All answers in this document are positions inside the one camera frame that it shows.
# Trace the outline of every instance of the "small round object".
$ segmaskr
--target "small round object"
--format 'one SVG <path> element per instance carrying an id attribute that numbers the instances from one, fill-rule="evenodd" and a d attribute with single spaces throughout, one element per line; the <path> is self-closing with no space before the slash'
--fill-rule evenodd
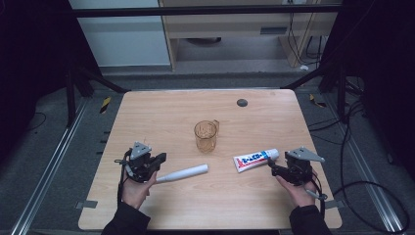
<path id="1" fill-rule="evenodd" d="M 247 105 L 248 105 L 248 101 L 247 101 L 246 99 L 239 99 L 239 100 L 236 102 L 236 104 L 237 104 L 239 107 L 245 107 L 245 106 L 247 106 Z"/>

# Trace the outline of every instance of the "gray floor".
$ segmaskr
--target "gray floor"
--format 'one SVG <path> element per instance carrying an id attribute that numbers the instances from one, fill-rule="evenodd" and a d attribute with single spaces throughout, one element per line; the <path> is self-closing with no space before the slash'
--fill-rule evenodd
<path id="1" fill-rule="evenodd" d="M 299 68 L 289 67 L 281 46 L 276 38 L 222 38 L 216 44 L 195 44 L 195 41 L 182 40 L 175 71 L 142 72 L 125 76 L 109 75 L 108 79 L 125 88 L 146 89 L 194 89 L 194 88 L 278 88 L 289 84 L 306 74 Z M 336 115 L 331 107 L 322 108 L 309 100 L 309 94 L 319 97 L 316 85 L 319 79 L 313 79 L 296 90 L 301 109 L 310 130 L 332 122 Z M 122 94 L 94 83 L 96 88 L 92 98 L 81 98 L 76 94 L 76 104 L 85 104 L 85 111 L 79 128 L 71 137 L 65 154 L 58 161 L 58 168 L 50 185 L 46 185 L 44 197 L 38 208 L 34 208 L 35 217 L 29 220 L 29 234 L 88 234 L 81 231 L 77 221 L 81 210 L 75 207 L 77 202 L 86 199 L 101 154 L 105 148 L 114 123 Z M 103 100 L 112 97 L 105 114 L 99 114 Z M 323 102 L 331 104 L 336 92 L 324 94 Z M 347 96 L 352 104 L 358 98 Z M 9 234 L 18 221 L 27 202 L 29 202 L 37 183 L 54 156 L 67 121 L 66 93 L 58 90 L 42 98 L 29 130 L 15 147 L 11 160 L 1 166 L 0 171 L 0 234 Z M 350 119 L 352 138 L 347 141 L 344 157 L 341 158 L 341 142 L 344 138 L 340 124 L 320 131 L 311 131 L 314 145 L 320 156 L 326 158 L 323 164 L 332 191 L 341 187 L 340 167 L 343 159 L 345 183 L 365 179 L 371 173 L 377 182 L 394 192 L 413 217 L 415 207 L 415 183 L 401 165 L 389 164 L 376 131 L 365 117 L 364 110 Z M 367 167 L 362 171 L 363 158 Z M 385 228 L 385 221 L 391 217 L 382 217 L 377 207 L 377 198 L 371 194 L 370 187 L 359 185 L 346 190 L 350 205 L 361 216 L 376 227 Z M 343 200 L 340 193 L 337 200 Z M 392 211 L 400 223 L 405 224 L 405 216 L 400 207 L 389 199 Z M 343 226 L 334 234 L 379 234 L 358 219 L 349 207 L 340 209 Z M 277 231 L 215 231 L 214 234 L 276 234 Z M 213 234 L 212 232 L 169 232 L 168 234 Z M 406 234 L 415 234 L 414 226 Z"/>

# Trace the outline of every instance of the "black cable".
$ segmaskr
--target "black cable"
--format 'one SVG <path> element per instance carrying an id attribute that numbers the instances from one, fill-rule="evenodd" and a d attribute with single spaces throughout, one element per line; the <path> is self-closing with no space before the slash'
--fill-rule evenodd
<path id="1" fill-rule="evenodd" d="M 38 128 L 39 126 L 41 126 L 43 123 L 45 123 L 45 121 L 46 121 L 46 115 L 45 114 L 40 113 L 40 112 L 36 112 L 35 114 L 36 115 L 42 115 L 43 120 L 39 124 L 35 125 L 34 127 L 28 128 L 26 131 L 34 130 L 34 129 Z"/>
<path id="2" fill-rule="evenodd" d="M 318 180 L 318 183 L 320 184 L 320 187 L 316 184 L 316 182 L 313 179 L 311 179 L 311 183 L 317 189 L 318 200 L 320 201 L 320 214 L 324 218 L 325 215 L 326 215 L 326 202 L 325 202 L 325 200 L 327 199 L 327 196 L 323 194 L 323 189 L 321 187 L 321 183 L 320 183 L 320 180 L 318 179 L 317 175 L 315 175 L 315 178 Z"/>
<path id="3" fill-rule="evenodd" d="M 318 65 L 319 65 L 319 64 L 320 64 L 320 62 L 321 62 L 321 45 L 322 45 L 322 38 L 323 38 L 323 36 L 320 36 L 319 43 L 318 43 L 317 53 L 313 53 L 313 54 L 315 54 L 315 55 L 316 55 L 315 57 L 314 57 L 314 56 L 311 56 L 311 53 L 309 53 L 309 52 L 308 52 L 309 46 L 310 46 L 311 41 L 312 41 L 312 39 L 313 39 L 313 37 L 312 37 L 312 36 L 310 36 L 310 39 L 308 40 L 308 43 L 307 43 L 307 47 L 306 47 L 306 49 L 305 49 L 305 55 L 307 56 L 307 58 L 309 58 L 309 59 L 313 59 L 313 60 L 316 60 L 316 62 L 315 62 L 315 68 L 316 68 L 316 69 L 318 68 Z"/>
<path id="4" fill-rule="evenodd" d="M 124 183 L 127 181 L 128 176 L 124 179 L 125 174 L 125 166 L 127 165 L 127 156 L 131 155 L 132 149 L 129 149 L 127 152 L 125 152 L 124 157 L 122 160 L 115 160 L 114 162 L 121 165 L 121 176 L 119 178 L 118 183 L 118 191 L 116 192 L 116 204 L 119 206 L 119 204 L 122 202 L 122 191 L 124 188 Z"/>
<path id="5" fill-rule="evenodd" d="M 314 172 L 312 174 L 314 175 L 315 179 L 317 179 L 318 186 L 320 187 L 320 189 L 322 189 L 321 182 L 320 179 L 317 177 L 317 174 L 315 174 Z"/>
<path id="6" fill-rule="evenodd" d="M 316 62 L 307 62 L 301 58 L 299 46 L 297 44 L 296 37 L 294 36 L 294 32 L 293 32 L 293 20 L 294 20 L 294 13 L 290 13 L 290 28 L 288 31 L 288 45 L 290 46 L 291 51 L 296 57 L 297 62 L 299 62 L 301 65 L 308 66 L 308 65 L 315 64 Z M 293 40 L 294 40 L 294 44 L 296 45 L 297 52 L 294 50 L 293 45 L 291 44 L 291 40 L 290 40 L 291 35 L 293 35 Z"/>
<path id="7" fill-rule="evenodd" d="M 342 143 L 342 148 L 341 148 L 341 154 L 340 154 L 340 177 L 341 177 L 341 188 L 336 190 L 335 193 L 333 195 L 336 195 L 339 192 L 343 192 L 343 196 L 345 198 L 346 204 L 348 205 L 348 207 L 350 208 L 351 212 L 357 216 L 357 218 L 359 218 L 362 222 L 364 222 L 366 225 L 368 225 L 369 227 L 373 228 L 376 231 L 382 232 L 382 233 L 386 233 L 386 234 L 400 234 L 405 232 L 408 228 L 409 228 L 409 224 L 410 224 L 410 216 L 409 213 L 406 211 L 406 209 L 404 208 L 402 202 L 399 200 L 399 198 L 397 196 L 395 196 L 389 189 L 385 188 L 384 186 L 374 183 L 374 182 L 370 182 L 370 181 L 355 181 L 355 182 L 351 182 L 349 184 L 345 184 L 345 179 L 344 179 L 344 151 L 345 151 L 345 146 L 346 146 L 346 137 L 349 133 L 349 128 L 350 128 L 350 123 L 349 123 L 349 119 L 351 117 L 351 115 L 356 114 L 356 112 L 354 113 L 353 110 L 358 108 L 360 103 L 360 101 L 357 101 L 356 103 L 354 103 L 353 105 L 350 106 L 350 109 L 348 110 L 347 114 L 346 114 L 346 133 L 345 133 L 345 138 L 344 141 Z M 399 204 L 399 206 L 402 208 L 402 210 L 405 213 L 406 216 L 406 224 L 405 226 L 398 231 L 394 231 L 394 232 L 390 232 L 388 230 L 382 229 L 377 227 L 376 225 L 373 225 L 372 223 L 368 222 L 366 219 L 364 219 L 360 214 L 358 214 L 358 212 L 352 207 L 350 201 L 348 200 L 347 194 L 346 194 L 346 188 L 350 187 L 352 185 L 356 185 L 356 184 L 372 184 L 372 185 L 376 185 L 378 187 L 383 188 L 385 191 L 388 192 L 388 194 L 390 194 L 393 199 Z"/>
<path id="8" fill-rule="evenodd" d="M 342 143 L 337 143 L 337 142 L 334 142 L 334 141 L 331 141 L 331 140 L 325 139 L 325 138 L 323 138 L 323 137 L 320 137 L 320 136 L 318 136 L 318 135 L 313 135 L 313 134 L 311 134 L 311 136 L 312 136 L 312 137 L 315 137 L 315 138 L 318 138 L 318 139 L 321 139 L 321 140 L 326 141 L 326 142 L 331 143 L 331 144 L 335 144 L 335 145 L 342 145 Z"/>
<path id="9" fill-rule="evenodd" d="M 321 123 L 324 123 L 324 122 L 327 122 L 327 121 L 330 121 L 330 120 L 334 120 L 334 119 L 337 120 L 337 118 L 335 118 L 335 117 L 330 118 L 330 119 L 326 119 L 326 120 L 320 120 L 320 121 L 317 121 L 313 124 L 308 125 L 308 127 L 313 126 L 313 125 L 318 125 L 318 124 L 321 124 Z"/>
<path id="10" fill-rule="evenodd" d="M 340 121 L 339 120 L 336 120 L 335 122 L 332 122 L 332 123 L 330 123 L 330 124 L 328 124 L 328 125 L 325 125 L 325 126 L 323 126 L 323 127 L 320 127 L 320 128 L 315 128 L 315 129 L 309 129 L 308 131 L 318 131 L 318 130 L 323 130 L 323 129 L 327 129 L 327 128 L 329 128 L 329 127 L 331 127 L 331 126 L 333 126 L 333 125 L 335 125 L 335 124 L 337 124 L 337 123 L 339 123 Z"/>

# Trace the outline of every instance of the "toothpaste cap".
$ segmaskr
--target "toothpaste cap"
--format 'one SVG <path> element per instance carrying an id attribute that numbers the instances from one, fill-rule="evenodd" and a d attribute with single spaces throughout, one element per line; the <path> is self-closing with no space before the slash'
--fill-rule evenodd
<path id="1" fill-rule="evenodd" d="M 264 152 L 273 161 L 275 161 L 280 156 L 280 153 L 278 153 L 278 150 L 276 149 L 265 150 Z"/>

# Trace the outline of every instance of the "cabinet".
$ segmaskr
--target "cabinet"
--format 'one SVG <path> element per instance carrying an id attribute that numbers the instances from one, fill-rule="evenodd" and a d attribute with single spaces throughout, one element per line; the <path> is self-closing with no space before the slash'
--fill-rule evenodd
<path id="1" fill-rule="evenodd" d="M 69 0 L 73 9 L 158 7 L 157 0 Z M 94 57 L 104 72 L 169 66 L 161 17 L 79 18 Z"/>
<path id="2" fill-rule="evenodd" d="M 306 4 L 339 2 L 341 0 L 306 0 Z M 159 3 L 161 7 L 278 5 L 283 4 L 283 0 L 159 0 Z M 302 52 L 310 36 L 329 35 L 336 15 L 337 13 L 191 15 L 164 16 L 162 21 L 173 68 L 181 38 L 269 36 L 270 33 L 279 37 L 290 65 L 296 67 L 296 53 Z M 297 43 L 296 53 L 290 47 L 294 43 Z"/>

